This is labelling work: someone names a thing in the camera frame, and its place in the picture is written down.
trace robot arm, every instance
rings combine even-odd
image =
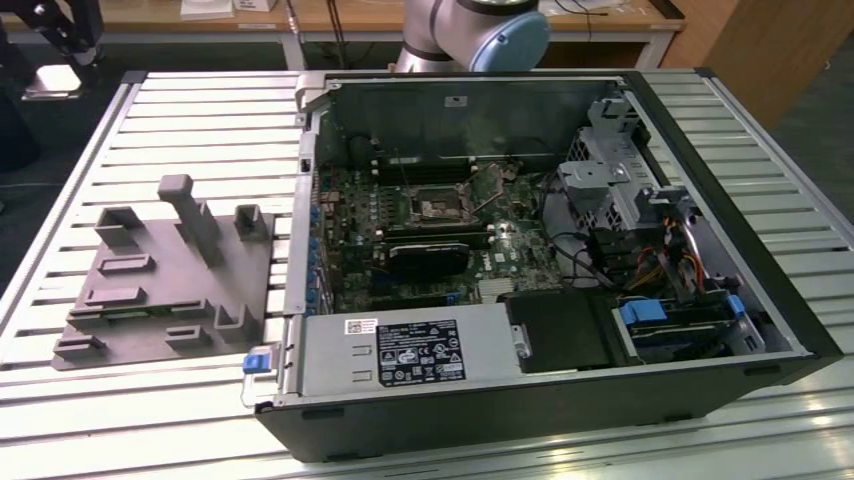
[[[53,0],[0,0],[0,12],[14,13],[23,24],[43,36],[80,80],[78,87],[86,88],[97,81],[97,42],[104,21],[97,0],[66,2],[73,21]],[[0,66],[10,72],[15,82],[27,88],[27,92],[34,92],[29,87],[38,83],[39,71],[26,62],[17,47],[7,42],[1,23]]]
[[[548,46],[539,0],[405,0],[397,72],[524,71]]]

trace floor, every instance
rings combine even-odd
[[[349,45],[354,68],[384,68],[397,47]],[[46,47],[26,46],[38,64],[58,63]],[[310,68],[334,68],[318,48],[305,52]],[[97,125],[112,93],[126,70],[204,71],[284,69],[276,45],[108,45],[100,86],[69,102],[18,103],[18,110],[42,148],[29,166],[0,173],[0,292],[14,274],[62,182]],[[831,201],[854,219],[854,37],[843,44],[829,68],[815,79],[772,135]]]

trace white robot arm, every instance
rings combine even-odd
[[[524,71],[548,46],[539,0],[405,0],[397,72]]]

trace aluminum extrusion table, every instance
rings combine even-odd
[[[154,195],[165,173],[193,176],[214,214],[241,203],[276,214],[265,339],[281,335],[297,73],[129,75],[0,301],[0,477],[851,475],[851,226],[716,79],[691,70],[644,75],[848,357],[703,419],[329,464],[293,460],[252,418],[240,355],[55,372],[50,350],[98,243],[97,213],[132,204],[141,218],[170,218]]]

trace warning label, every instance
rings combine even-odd
[[[465,380],[456,320],[377,325],[376,346],[384,387]]]

